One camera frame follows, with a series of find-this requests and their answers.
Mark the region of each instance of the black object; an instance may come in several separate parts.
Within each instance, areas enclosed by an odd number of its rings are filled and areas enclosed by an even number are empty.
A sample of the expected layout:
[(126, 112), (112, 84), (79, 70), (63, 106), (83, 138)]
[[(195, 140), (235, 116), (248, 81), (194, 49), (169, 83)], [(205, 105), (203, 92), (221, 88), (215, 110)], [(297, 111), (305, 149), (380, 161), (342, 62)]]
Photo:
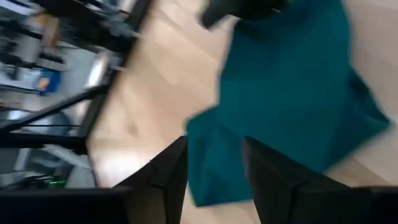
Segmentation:
[(180, 137), (113, 189), (2, 190), (0, 223), (178, 224), (187, 184)]
[(264, 224), (397, 223), (398, 188), (350, 188), (245, 138), (243, 157)]
[(242, 19), (265, 19), (279, 10), (288, 0), (209, 0), (201, 15), (201, 23), (210, 28), (224, 16), (233, 15)]

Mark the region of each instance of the teal fabric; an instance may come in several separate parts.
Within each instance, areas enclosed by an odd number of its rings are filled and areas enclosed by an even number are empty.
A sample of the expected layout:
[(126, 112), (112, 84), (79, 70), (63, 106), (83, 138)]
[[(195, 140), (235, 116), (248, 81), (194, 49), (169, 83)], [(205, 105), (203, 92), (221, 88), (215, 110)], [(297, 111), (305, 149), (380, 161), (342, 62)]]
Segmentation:
[(294, 0), (266, 20), (236, 24), (220, 102), (187, 125), (191, 193), (197, 206), (251, 198), (244, 136), (323, 172), (388, 125), (349, 65), (342, 3)]

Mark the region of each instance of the cable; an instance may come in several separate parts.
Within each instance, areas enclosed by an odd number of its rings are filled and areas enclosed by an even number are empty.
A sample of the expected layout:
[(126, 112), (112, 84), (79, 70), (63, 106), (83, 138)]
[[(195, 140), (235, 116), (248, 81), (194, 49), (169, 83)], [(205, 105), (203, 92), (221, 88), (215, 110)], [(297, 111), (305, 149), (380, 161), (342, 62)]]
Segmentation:
[(24, 127), (80, 127), (80, 125), (72, 125), (72, 124), (28, 124)]
[(56, 48), (59, 48), (60, 50), (79, 50), (79, 49), (81, 49), (79, 47), (68, 47), (68, 46), (61, 46), (61, 45), (56, 46)]
[(31, 176), (31, 177), (25, 177), (17, 182), (13, 182), (9, 185), (0, 187), (0, 190), (6, 190), (12, 187), (18, 187), (18, 188), (23, 188), (26, 187), (27, 185), (31, 185), (31, 184), (38, 184), (38, 183), (43, 183), (43, 181), (46, 180), (51, 180), (54, 181), (54, 178), (44, 178), (44, 177), (48, 177), (48, 175), (38, 175), (38, 176)]
[(8, 0), (8, 1), (11, 2), (11, 3), (16, 4), (18, 6), (30, 8), (30, 5), (28, 5), (28, 4), (24, 3), (24, 2), (20, 2), (20, 1), (17, 1), (17, 0)]

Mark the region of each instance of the wooden floor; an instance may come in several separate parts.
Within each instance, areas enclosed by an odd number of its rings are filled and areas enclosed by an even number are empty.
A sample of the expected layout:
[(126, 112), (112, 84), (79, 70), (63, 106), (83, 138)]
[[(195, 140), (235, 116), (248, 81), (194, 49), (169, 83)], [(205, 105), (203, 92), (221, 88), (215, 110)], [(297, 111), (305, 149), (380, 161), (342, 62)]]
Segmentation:
[[(117, 81), (90, 141), (103, 187), (140, 169), (183, 134), (187, 118), (217, 101), (217, 76), (236, 19), (227, 18), (211, 32), (203, 30), (197, 14), (204, 2), (160, 0), (153, 7), (139, 47)], [(353, 65), (394, 119), (398, 115), (398, 2), (346, 2), (353, 21)], [(329, 175), (349, 185), (398, 183), (396, 139), (393, 129)], [(199, 209), (189, 194), (185, 200), (184, 224), (259, 223), (252, 202)]]

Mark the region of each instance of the black metal frame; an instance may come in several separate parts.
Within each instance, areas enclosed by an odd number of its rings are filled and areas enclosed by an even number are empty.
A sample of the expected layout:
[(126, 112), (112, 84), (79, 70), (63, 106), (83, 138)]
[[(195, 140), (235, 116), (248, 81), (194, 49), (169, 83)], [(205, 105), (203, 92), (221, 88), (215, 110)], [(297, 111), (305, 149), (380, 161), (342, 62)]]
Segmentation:
[[(149, 11), (150, 5), (153, 0), (137, 0), (127, 21), (132, 27), (134, 32), (138, 32), (141, 25), (144, 22), (145, 16)], [(16, 30), (24, 35), (41, 39), (42, 34), (31, 32), (29, 30)], [(129, 39), (123, 39), (120, 41), (119, 38), (110, 40), (109, 37), (106, 39), (100, 39), (99, 42), (94, 43), (101, 47), (111, 48), (110, 50), (119, 50), (116, 53), (121, 56), (121, 63), (119, 67), (125, 67), (127, 59), (131, 55), (136, 45), (137, 37), (132, 35)], [(7, 124), (0, 126), (0, 148), (1, 147), (12, 147), (12, 148), (40, 148), (44, 144), (58, 144), (65, 148), (73, 149), (77, 154), (87, 154), (86, 140), (90, 137), (90, 134), (95, 126), (96, 120), (101, 114), (103, 105), (107, 100), (108, 93), (113, 87), (116, 81), (119, 70), (115, 70), (112, 67), (108, 67), (106, 73), (102, 77), (100, 84), (92, 88), (87, 89), (83, 93), (75, 95), (69, 99), (61, 101), (56, 105), (44, 108), (36, 113), (32, 113), (24, 118), (10, 121)], [(75, 105), (83, 100), (91, 100), (90, 105), (86, 111), (86, 115), (80, 124), (77, 136), (52, 136), (46, 134), (26, 134), (26, 133), (15, 133), (13, 131), (21, 129), (27, 124), (42, 119), (46, 116), (58, 113), (59, 111)]]

